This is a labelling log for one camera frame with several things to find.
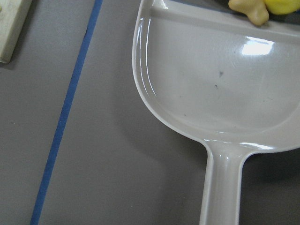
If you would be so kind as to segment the beige plastic dustpan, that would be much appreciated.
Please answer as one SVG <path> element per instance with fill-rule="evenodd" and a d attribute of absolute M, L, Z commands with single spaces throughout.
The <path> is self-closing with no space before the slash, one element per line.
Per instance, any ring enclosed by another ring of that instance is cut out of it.
<path fill-rule="evenodd" d="M 238 224 L 247 158 L 300 146 L 299 15 L 257 28 L 227 12 L 143 0 L 132 68 L 151 113 L 207 150 L 200 224 Z"/>

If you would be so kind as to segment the tan toy ginger root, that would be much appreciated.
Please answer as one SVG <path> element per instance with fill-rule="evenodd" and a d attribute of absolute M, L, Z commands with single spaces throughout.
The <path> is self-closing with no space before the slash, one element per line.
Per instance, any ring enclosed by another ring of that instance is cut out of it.
<path fill-rule="evenodd" d="M 269 12 L 263 0 L 230 0 L 230 9 L 245 14 L 250 22 L 261 26 L 269 20 Z"/>

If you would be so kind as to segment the yellow toy potato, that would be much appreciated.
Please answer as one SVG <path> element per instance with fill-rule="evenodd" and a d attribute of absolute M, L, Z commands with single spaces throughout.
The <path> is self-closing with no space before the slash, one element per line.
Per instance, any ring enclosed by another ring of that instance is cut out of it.
<path fill-rule="evenodd" d="M 265 0 L 267 9 L 275 15 L 286 15 L 300 9 L 299 0 Z"/>

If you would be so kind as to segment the wooden cutting board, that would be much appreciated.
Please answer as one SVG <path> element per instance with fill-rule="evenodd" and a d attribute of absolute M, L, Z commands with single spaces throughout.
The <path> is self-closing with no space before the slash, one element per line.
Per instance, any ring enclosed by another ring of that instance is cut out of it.
<path fill-rule="evenodd" d="M 9 63 L 31 0 L 0 0 L 0 61 Z"/>

